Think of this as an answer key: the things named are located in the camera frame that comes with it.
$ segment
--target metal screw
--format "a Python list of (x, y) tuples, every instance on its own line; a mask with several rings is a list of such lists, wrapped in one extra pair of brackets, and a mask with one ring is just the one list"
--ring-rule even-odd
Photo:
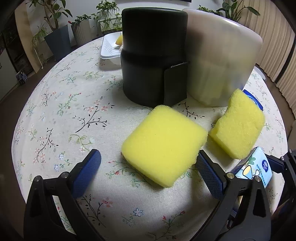
[(68, 172), (63, 172), (61, 174), (61, 178), (67, 178), (69, 176), (69, 173)]
[(41, 176), (36, 176), (36, 177), (34, 177), (34, 182), (37, 182), (37, 181), (39, 181), (41, 179)]
[(230, 178), (230, 179), (233, 179), (233, 178), (234, 178), (234, 174), (231, 173), (231, 172), (227, 173), (226, 176), (227, 176), (228, 178)]
[(255, 176), (254, 179), (255, 179), (257, 182), (260, 182), (260, 181), (261, 181), (261, 177), (259, 177), (259, 176)]

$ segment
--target round table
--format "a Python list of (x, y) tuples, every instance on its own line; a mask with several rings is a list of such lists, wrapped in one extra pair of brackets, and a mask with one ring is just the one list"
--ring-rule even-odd
[[(120, 149), (125, 138), (151, 108), (130, 101), (122, 90), (119, 65), (100, 59), (102, 38), (57, 63), (37, 85), (26, 103), (12, 142), (12, 159), (25, 200), (32, 180), (71, 171), (92, 149), (102, 155), (101, 166), (77, 202), (107, 240), (189, 240), (205, 222), (214, 199), (194, 166), (171, 188), (159, 188), (131, 167)], [(262, 104), (266, 123), (255, 146), (269, 155), (287, 152), (284, 124), (268, 88), (253, 70), (245, 86)], [(173, 107), (206, 130), (226, 107), (205, 107), (188, 98)], [(228, 172), (239, 160), (221, 150), (210, 137), (203, 147)], [(266, 188), (270, 211), (278, 205), (284, 180), (273, 173)], [(59, 200), (60, 217), (72, 232)]]

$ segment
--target brown floor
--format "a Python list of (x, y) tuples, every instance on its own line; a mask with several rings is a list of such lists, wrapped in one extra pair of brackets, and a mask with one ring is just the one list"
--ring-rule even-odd
[[(2, 127), (0, 132), (2, 140), (0, 145), (0, 214), (3, 213), (16, 231), (21, 235), (23, 233), (22, 228), (25, 201), (21, 195), (12, 164), (12, 136), (26, 101), (43, 76), (45, 76), (55, 64), (56, 62), (49, 62), (44, 69), (40, 69), (37, 74), (28, 79), (26, 84), (17, 87), (0, 103), (0, 125)], [(278, 105), (288, 136), (291, 131), (292, 123), (295, 120), (294, 115), (279, 89), (269, 78), (267, 78), (266, 84)]]

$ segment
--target tablecloth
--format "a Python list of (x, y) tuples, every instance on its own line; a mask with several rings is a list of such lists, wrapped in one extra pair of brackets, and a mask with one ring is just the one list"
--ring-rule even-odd
[[(37, 85), (17, 122), (12, 158), (25, 200), (32, 180), (71, 171), (92, 149), (101, 166), (77, 202), (107, 240), (189, 240), (207, 219), (214, 199), (194, 166), (171, 188), (160, 188), (130, 166), (120, 148), (151, 108), (133, 103), (122, 90), (120, 65), (100, 59), (102, 39), (94, 40), (57, 63)], [(284, 124), (260, 75), (253, 70), (245, 89), (263, 105), (266, 123), (255, 146), (280, 157), (287, 152)], [(173, 107), (206, 130), (226, 107), (205, 107), (188, 95)], [(238, 163), (209, 137), (203, 147), (226, 171)], [(270, 211), (279, 202), (284, 180), (273, 173), (266, 188)], [(67, 230), (71, 225), (58, 198), (56, 206)]]

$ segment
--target white plastic tray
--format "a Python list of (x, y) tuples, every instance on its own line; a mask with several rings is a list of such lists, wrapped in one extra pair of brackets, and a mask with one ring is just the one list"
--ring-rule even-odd
[(116, 32), (107, 34), (104, 36), (102, 49), (101, 49), (101, 58), (102, 59), (111, 59), (120, 57), (120, 46), (115, 44), (118, 37), (122, 32)]

